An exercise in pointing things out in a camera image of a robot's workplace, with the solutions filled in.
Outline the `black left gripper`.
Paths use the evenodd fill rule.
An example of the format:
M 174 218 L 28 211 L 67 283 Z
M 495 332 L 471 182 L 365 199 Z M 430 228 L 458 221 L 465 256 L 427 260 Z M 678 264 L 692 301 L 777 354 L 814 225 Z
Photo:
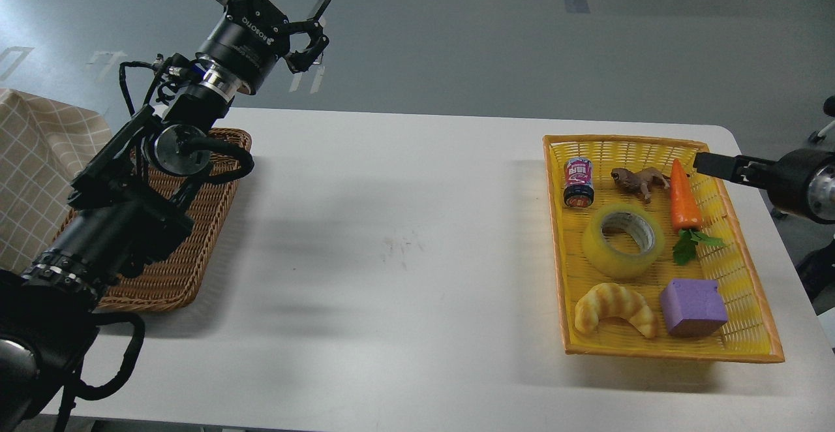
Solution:
M 330 44 L 321 18 L 332 0 L 317 0 L 305 21 L 287 25 L 290 35 L 304 33 L 309 39 L 303 50 L 294 52 L 289 52 L 289 34 L 280 32 L 288 18 L 271 1 L 213 1 L 226 10 L 196 57 L 205 66 L 212 61 L 232 72 L 241 81 L 242 94 L 256 94 L 283 56 L 291 73 L 307 72 Z

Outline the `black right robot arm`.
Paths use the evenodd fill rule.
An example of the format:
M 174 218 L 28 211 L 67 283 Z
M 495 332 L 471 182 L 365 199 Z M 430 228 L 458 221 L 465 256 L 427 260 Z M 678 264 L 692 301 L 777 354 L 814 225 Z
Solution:
M 823 141 L 833 131 L 834 97 L 827 98 L 823 113 L 832 122 L 814 132 L 808 143 Z M 834 223 L 834 153 L 820 149 L 796 149 L 777 161 L 746 155 L 727 156 L 700 152 L 695 156 L 695 171 L 734 184 L 767 192 L 775 212 L 800 216 L 818 224 Z M 810 301 L 833 284 L 833 239 L 826 247 L 808 253 L 795 266 Z

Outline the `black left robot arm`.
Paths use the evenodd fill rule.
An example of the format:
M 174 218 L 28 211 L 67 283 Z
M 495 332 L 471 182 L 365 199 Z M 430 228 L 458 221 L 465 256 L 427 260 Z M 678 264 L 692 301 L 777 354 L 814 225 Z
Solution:
M 115 394 L 134 372 L 146 328 L 135 313 L 97 313 L 120 277 L 167 259 L 193 232 L 188 209 L 204 185 L 254 168 L 250 152 L 209 135 L 236 94 L 254 95 L 280 60 L 300 73 L 319 63 L 329 37 L 318 0 L 290 21 L 269 0 L 214 0 L 223 16 L 194 58 L 126 61 L 155 75 L 131 118 L 70 182 L 76 216 L 21 272 L 2 271 L 2 430 L 32 419 L 60 393 L 54 429 L 76 399 Z

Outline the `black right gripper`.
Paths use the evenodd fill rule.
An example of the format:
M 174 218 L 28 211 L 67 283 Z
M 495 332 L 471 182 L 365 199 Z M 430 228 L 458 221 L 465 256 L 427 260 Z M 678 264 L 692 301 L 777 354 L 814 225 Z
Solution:
M 754 188 L 766 188 L 770 202 L 787 214 L 819 224 L 834 222 L 834 153 L 819 149 L 793 150 L 778 161 L 700 152 L 694 170 L 714 178 Z

